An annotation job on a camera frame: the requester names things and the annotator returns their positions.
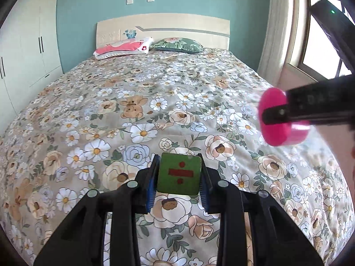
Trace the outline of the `green floral pillow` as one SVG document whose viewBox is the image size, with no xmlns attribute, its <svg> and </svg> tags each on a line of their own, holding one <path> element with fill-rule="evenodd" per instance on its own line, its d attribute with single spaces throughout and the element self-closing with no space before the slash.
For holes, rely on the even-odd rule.
<svg viewBox="0 0 355 266">
<path fill-rule="evenodd" d="M 161 39 L 160 41 L 152 44 L 150 48 L 158 51 L 183 53 L 200 53 L 203 50 L 203 46 L 198 41 L 182 37 Z"/>
</svg>

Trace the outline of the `white curtain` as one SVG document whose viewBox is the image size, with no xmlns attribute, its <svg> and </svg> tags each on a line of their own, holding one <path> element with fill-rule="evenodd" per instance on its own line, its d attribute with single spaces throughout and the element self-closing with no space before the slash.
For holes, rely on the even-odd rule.
<svg viewBox="0 0 355 266">
<path fill-rule="evenodd" d="M 276 86 L 291 57 L 295 0 L 270 0 L 268 23 L 258 74 Z"/>
</svg>

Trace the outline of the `pink plastic cup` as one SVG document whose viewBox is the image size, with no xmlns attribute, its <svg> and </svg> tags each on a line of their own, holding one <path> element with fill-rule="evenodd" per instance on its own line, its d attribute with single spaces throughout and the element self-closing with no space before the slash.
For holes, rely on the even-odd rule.
<svg viewBox="0 0 355 266">
<path fill-rule="evenodd" d="M 302 143 L 310 131 L 308 121 L 291 121 L 286 94 L 279 88 L 266 90 L 258 104 L 260 132 L 273 147 Z"/>
</svg>

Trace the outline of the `pink white pillow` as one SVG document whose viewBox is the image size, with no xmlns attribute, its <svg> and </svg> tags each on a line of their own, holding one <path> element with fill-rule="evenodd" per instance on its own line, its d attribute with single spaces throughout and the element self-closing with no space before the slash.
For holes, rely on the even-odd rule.
<svg viewBox="0 0 355 266">
<path fill-rule="evenodd" d="M 143 39 L 127 39 L 106 46 L 97 48 L 93 56 L 97 60 L 120 57 L 125 55 L 143 55 L 148 54 L 150 45 L 154 42 L 152 37 Z"/>
</svg>

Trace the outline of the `window with dark frame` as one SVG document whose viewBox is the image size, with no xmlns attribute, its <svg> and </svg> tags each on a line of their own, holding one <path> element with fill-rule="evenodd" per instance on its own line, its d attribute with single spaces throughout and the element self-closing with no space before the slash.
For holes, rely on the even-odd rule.
<svg viewBox="0 0 355 266">
<path fill-rule="evenodd" d="M 295 0 L 292 29 L 295 37 L 290 64 L 317 81 L 348 76 L 351 71 L 309 13 L 308 8 L 319 1 Z M 349 20 L 353 20 L 341 0 L 327 1 L 343 12 Z"/>
</svg>

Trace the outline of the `floral bed quilt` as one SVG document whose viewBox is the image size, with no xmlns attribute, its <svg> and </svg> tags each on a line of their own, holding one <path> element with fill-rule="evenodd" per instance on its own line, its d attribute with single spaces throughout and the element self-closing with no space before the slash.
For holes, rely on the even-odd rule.
<svg viewBox="0 0 355 266">
<path fill-rule="evenodd" d="M 329 265 L 354 232 L 347 182 L 315 129 L 295 146 L 266 143 L 268 87 L 222 49 L 83 61 L 1 136 L 1 226 L 15 251 L 32 265 L 89 190 L 115 190 L 156 155 L 201 154 L 240 190 L 266 190 Z"/>
</svg>

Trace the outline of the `white wardrobe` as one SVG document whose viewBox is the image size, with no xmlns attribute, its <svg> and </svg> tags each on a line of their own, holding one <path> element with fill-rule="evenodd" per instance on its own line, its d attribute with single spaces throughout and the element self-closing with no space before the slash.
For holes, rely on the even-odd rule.
<svg viewBox="0 0 355 266">
<path fill-rule="evenodd" d="M 62 73 L 57 0 L 17 0 L 1 26 L 1 131 Z"/>
</svg>

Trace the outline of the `cream wooden headboard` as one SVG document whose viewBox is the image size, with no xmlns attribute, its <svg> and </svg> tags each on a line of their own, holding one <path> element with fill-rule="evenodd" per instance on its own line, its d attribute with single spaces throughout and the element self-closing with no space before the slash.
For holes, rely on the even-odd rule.
<svg viewBox="0 0 355 266">
<path fill-rule="evenodd" d="M 96 47 L 130 38 L 152 37 L 154 41 L 182 37 L 203 47 L 229 49 L 230 21 L 184 13 L 149 13 L 97 22 Z"/>
</svg>

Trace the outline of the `green wooden block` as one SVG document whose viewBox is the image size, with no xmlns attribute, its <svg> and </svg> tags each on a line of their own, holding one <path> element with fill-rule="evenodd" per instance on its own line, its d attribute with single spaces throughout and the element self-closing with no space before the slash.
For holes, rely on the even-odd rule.
<svg viewBox="0 0 355 266">
<path fill-rule="evenodd" d="M 163 153 L 157 190 L 177 195 L 197 195 L 201 176 L 201 158 L 185 154 Z"/>
</svg>

